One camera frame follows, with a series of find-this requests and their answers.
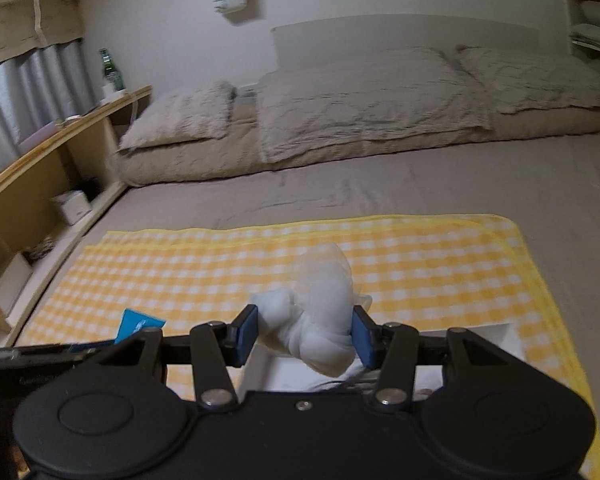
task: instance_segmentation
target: silver screw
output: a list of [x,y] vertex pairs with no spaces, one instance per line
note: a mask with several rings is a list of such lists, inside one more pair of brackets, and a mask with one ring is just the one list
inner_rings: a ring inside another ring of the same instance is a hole
[[212,390],[207,390],[200,398],[202,402],[210,408],[219,408],[220,406],[225,406],[234,400],[234,396],[232,396],[231,392],[223,390],[222,388],[213,388]]
[[398,388],[385,388],[376,393],[376,400],[385,406],[395,406],[402,404],[407,400],[408,396],[404,390]]
[[313,403],[308,400],[299,400],[296,402],[296,409],[301,412],[308,412],[313,406]]

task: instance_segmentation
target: green bottle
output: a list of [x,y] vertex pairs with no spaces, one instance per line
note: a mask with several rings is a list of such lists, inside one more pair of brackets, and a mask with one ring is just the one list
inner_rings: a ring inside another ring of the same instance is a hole
[[116,64],[113,63],[111,55],[106,48],[100,50],[102,56],[102,72],[107,83],[111,83],[116,92],[125,89],[125,83],[122,81],[122,72],[118,70]]

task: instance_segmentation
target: open box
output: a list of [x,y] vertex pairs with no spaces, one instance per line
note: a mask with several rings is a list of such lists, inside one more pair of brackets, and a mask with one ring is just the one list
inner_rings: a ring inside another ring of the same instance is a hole
[[[494,343],[518,359],[525,360],[522,341],[515,327],[509,323],[467,327],[479,336]],[[444,337],[446,330],[421,332],[422,335]],[[262,345],[255,345],[245,365],[242,381],[238,387],[240,400],[250,390],[267,392],[305,392],[318,389],[322,384],[334,380],[345,380],[362,369],[356,358],[339,378],[331,378],[315,372],[301,360],[275,354]],[[441,366],[418,366],[414,391],[437,390],[442,387]]]

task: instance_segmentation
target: crumpled white fabric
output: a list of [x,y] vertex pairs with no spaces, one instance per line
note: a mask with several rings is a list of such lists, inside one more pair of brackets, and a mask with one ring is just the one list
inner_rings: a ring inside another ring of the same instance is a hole
[[351,343],[353,306],[371,307],[356,294],[349,263],[336,244],[309,249],[296,261],[291,288],[253,294],[260,342],[301,359],[329,377],[342,375],[356,352]]

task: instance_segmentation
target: headboard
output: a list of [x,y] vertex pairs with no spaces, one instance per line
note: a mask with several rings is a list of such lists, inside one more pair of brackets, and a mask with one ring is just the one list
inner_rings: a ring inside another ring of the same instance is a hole
[[330,62],[405,46],[433,46],[453,57],[458,44],[537,50],[538,31],[523,25],[427,14],[347,16],[274,28],[280,68]]

